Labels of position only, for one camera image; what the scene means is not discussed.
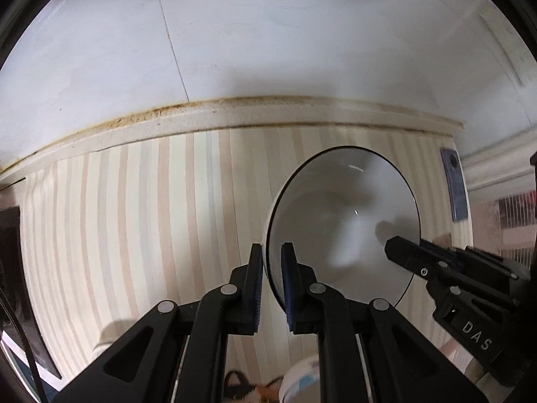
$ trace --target ceiling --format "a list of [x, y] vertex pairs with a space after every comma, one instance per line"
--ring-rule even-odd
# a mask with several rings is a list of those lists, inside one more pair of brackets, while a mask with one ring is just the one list
[[537, 82], [520, 77], [483, 4], [52, 0], [0, 71], [0, 169], [114, 118], [250, 95], [442, 115], [465, 124], [457, 146], [473, 153], [537, 122]]

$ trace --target wall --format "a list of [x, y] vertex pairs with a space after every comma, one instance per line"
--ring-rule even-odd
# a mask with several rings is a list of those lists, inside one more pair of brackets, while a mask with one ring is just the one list
[[[453, 223], [444, 136], [352, 126], [222, 129], [175, 135], [54, 163], [26, 180], [21, 207], [25, 276], [43, 338], [62, 374], [74, 377], [93, 349], [113, 341], [154, 304], [200, 298], [245, 264], [262, 241], [270, 206], [292, 172], [337, 145], [386, 156], [408, 181], [423, 238], [472, 243], [470, 220]], [[252, 382], [283, 374], [315, 338], [287, 332], [267, 280], [259, 333], [233, 338], [228, 367]], [[425, 281], [414, 278], [398, 309], [437, 347]]]
[[462, 155], [537, 119], [484, 0], [52, 0], [0, 71], [0, 170], [154, 107], [250, 95], [448, 117]]
[[537, 151], [537, 129], [502, 141], [462, 160], [471, 202], [491, 202], [535, 189], [530, 157]]
[[268, 96], [186, 103], [109, 121], [64, 138], [0, 173], [0, 188], [53, 162], [159, 136], [218, 128], [334, 123], [435, 135], [461, 129], [460, 123], [437, 115], [358, 100]]

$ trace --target black plastic bracket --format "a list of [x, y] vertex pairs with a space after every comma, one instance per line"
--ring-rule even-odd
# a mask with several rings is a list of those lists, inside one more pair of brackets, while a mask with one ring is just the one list
[[521, 345], [505, 337], [530, 292], [530, 271], [483, 250], [444, 249], [389, 239], [386, 256], [427, 280], [436, 309], [433, 318], [504, 386], [515, 386], [527, 369]]
[[220, 403], [227, 338], [257, 331], [261, 276], [261, 246], [254, 244], [248, 265], [235, 268], [229, 284], [195, 303], [160, 302], [54, 403], [169, 402], [178, 374], [175, 402]]
[[290, 243], [281, 265], [289, 328], [318, 335], [323, 403], [366, 403], [367, 382], [376, 403], [487, 402], [386, 300], [366, 305], [318, 283]]

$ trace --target white bowl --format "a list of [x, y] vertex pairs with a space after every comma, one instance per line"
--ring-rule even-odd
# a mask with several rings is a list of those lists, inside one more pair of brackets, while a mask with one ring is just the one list
[[294, 364], [281, 381], [280, 403], [319, 403], [321, 401], [319, 355]]
[[340, 146], [311, 157], [280, 190], [268, 219], [265, 270], [281, 307], [284, 242], [318, 281], [351, 300], [396, 305], [412, 280], [384, 246], [395, 235], [420, 243], [416, 201], [399, 170], [374, 151]]

